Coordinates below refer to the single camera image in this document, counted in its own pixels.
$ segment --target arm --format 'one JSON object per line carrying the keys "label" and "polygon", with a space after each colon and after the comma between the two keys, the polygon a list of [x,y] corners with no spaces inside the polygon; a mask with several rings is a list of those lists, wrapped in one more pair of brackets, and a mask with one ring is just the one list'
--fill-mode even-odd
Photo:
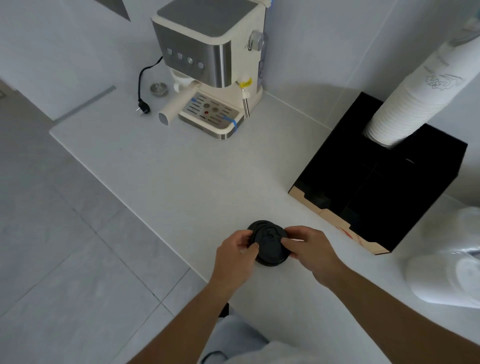
{"label": "arm", "polygon": [[194,364],[212,333],[218,315],[233,293],[252,275],[258,244],[247,246],[251,230],[233,233],[216,250],[207,286],[160,332],[130,364]]}
{"label": "arm", "polygon": [[282,243],[329,288],[393,364],[478,363],[480,347],[418,314],[335,254],[322,231],[294,226]]}

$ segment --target white countertop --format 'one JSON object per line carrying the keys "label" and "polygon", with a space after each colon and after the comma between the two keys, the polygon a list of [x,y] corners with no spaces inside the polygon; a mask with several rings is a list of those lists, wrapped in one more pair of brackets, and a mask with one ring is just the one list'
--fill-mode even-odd
{"label": "white countertop", "polygon": [[[373,256],[288,195],[328,129],[264,94],[238,132],[218,141],[178,119],[162,125],[157,112],[169,97],[144,92],[152,113],[139,117],[135,88],[117,89],[51,134],[205,280],[217,246],[233,231],[262,219],[307,225],[325,231],[352,269],[480,343],[480,310],[425,303],[406,285],[405,257],[428,251],[418,226],[392,254]],[[429,214],[459,206],[443,196]],[[274,268],[256,264],[230,303],[269,339],[319,352],[325,363],[389,362],[344,305],[293,259]]]}

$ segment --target black cable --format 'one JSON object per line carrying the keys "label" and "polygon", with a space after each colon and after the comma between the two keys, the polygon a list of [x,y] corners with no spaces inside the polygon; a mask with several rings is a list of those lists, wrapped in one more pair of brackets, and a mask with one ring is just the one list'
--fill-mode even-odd
{"label": "black cable", "polygon": [[153,64],[153,65],[151,65],[151,66],[148,66],[148,67],[145,67],[144,69],[142,69],[142,70],[140,71],[140,74],[138,75],[138,108],[139,108],[140,110],[142,110],[142,112],[143,112],[144,114],[148,114],[148,113],[150,112],[150,106],[148,106],[148,104],[147,104],[146,102],[144,102],[144,101],[142,100],[142,98],[140,97],[140,84],[141,84],[141,82],[142,82],[142,74],[144,73],[145,70],[148,70],[149,68],[152,68],[152,67],[158,65],[158,64],[160,63],[160,61],[162,61],[162,59],[163,59],[163,56],[160,57],[160,59],[159,59],[155,64]]}

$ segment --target floor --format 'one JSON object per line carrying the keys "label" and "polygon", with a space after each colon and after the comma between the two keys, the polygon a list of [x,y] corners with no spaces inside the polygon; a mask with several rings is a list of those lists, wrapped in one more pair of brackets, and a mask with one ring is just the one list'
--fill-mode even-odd
{"label": "floor", "polygon": [[53,126],[0,99],[0,362],[126,363],[205,282]]}

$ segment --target cream espresso machine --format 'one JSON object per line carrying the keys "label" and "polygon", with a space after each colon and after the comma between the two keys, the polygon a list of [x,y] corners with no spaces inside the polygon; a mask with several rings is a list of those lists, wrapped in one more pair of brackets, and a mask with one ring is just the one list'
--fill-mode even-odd
{"label": "cream espresso machine", "polygon": [[262,97],[265,12],[271,0],[173,0],[152,17],[165,64],[191,77],[159,112],[219,140]]}

